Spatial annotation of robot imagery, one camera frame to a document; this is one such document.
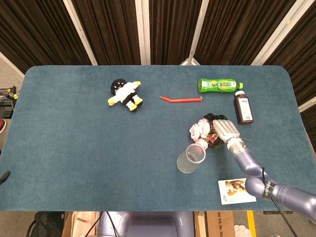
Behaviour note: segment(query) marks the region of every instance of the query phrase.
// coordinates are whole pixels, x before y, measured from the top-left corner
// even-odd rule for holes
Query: clear plastic cup
[[[185,174],[194,172],[205,159],[205,150],[200,144],[193,143],[177,159],[178,169]]]

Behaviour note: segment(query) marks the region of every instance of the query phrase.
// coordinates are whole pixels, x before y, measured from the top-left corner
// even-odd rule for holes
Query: green tea bottle
[[[199,92],[234,92],[242,89],[243,84],[234,79],[205,79],[198,80],[197,89]]]

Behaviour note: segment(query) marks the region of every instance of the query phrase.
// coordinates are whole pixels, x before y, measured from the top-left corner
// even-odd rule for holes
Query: red straw
[[[186,98],[186,99],[170,99],[165,96],[161,96],[161,99],[164,101],[167,101],[169,103],[184,103],[184,102],[200,102],[202,101],[202,97],[200,96],[199,98]]]

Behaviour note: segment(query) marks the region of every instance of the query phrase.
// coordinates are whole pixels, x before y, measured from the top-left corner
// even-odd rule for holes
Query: brown curtain
[[[151,64],[189,57],[202,0],[149,0]]]
[[[303,124],[316,152],[316,105],[301,112]]]
[[[99,65],[141,64],[135,0],[73,0]]]
[[[298,105],[316,96],[316,1],[265,64],[281,65],[288,71]]]
[[[295,0],[210,0],[194,58],[250,65]]]
[[[23,73],[91,64],[62,0],[1,0],[0,22],[0,51]]]

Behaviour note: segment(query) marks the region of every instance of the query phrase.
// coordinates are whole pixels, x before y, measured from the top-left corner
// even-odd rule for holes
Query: flower
[[[208,148],[208,143],[202,138],[196,140],[195,143],[200,144],[205,150]]]
[[[208,140],[213,144],[217,138],[218,138],[218,135],[214,133],[214,134],[209,135]]]
[[[196,141],[197,139],[199,139],[200,128],[197,123],[192,125],[192,127],[190,128],[190,133],[191,133],[191,138],[193,139],[193,141]]]
[[[210,132],[210,125],[207,119],[202,118],[198,121],[198,127],[200,128],[201,138],[206,138]]]

